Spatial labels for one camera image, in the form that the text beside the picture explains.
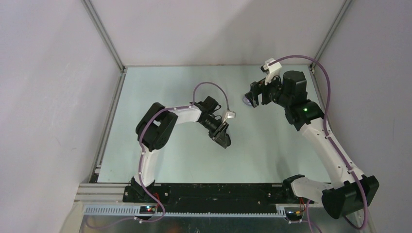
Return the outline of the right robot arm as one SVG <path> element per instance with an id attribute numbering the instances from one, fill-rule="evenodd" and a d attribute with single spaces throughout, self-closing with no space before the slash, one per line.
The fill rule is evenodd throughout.
<path id="1" fill-rule="evenodd" d="M 287 71 L 283 77 L 272 76 L 250 84 L 244 95 L 253 107 L 271 102 L 285 110 L 289 124 L 306 138 L 314 148 L 330 183 L 294 175 L 284 180 L 282 190 L 285 201 L 295 203 L 305 198 L 322 204 L 334 219 L 346 217 L 368 207 L 378 188 L 375 176 L 366 176 L 345 153 L 332 130 L 325 124 L 320 106 L 308 99 L 307 80 L 301 71 Z"/>

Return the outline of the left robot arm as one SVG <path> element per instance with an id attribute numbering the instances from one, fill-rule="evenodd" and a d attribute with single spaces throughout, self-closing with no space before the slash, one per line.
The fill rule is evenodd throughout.
<path id="1" fill-rule="evenodd" d="M 207 129 L 209 138 L 224 149 L 231 145 L 227 129 L 229 124 L 223 117 L 217 118 L 215 112 L 222 106 L 212 97 L 204 101 L 191 102 L 187 106 L 167 108 L 159 102 L 151 105 L 136 126 L 136 134 L 141 147 L 137 173 L 133 176 L 139 186 L 135 196 L 141 202 L 153 198 L 154 190 L 150 186 L 155 182 L 155 167 L 159 152 L 165 147 L 176 125 L 200 123 Z"/>

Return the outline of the lavender earbud charging case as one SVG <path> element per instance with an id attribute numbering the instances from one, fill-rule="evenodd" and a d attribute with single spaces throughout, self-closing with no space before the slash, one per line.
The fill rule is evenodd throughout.
<path id="1" fill-rule="evenodd" d="M 246 96 L 243 97 L 242 101 L 247 106 L 252 106 L 252 103 L 250 102 L 250 100 Z"/>

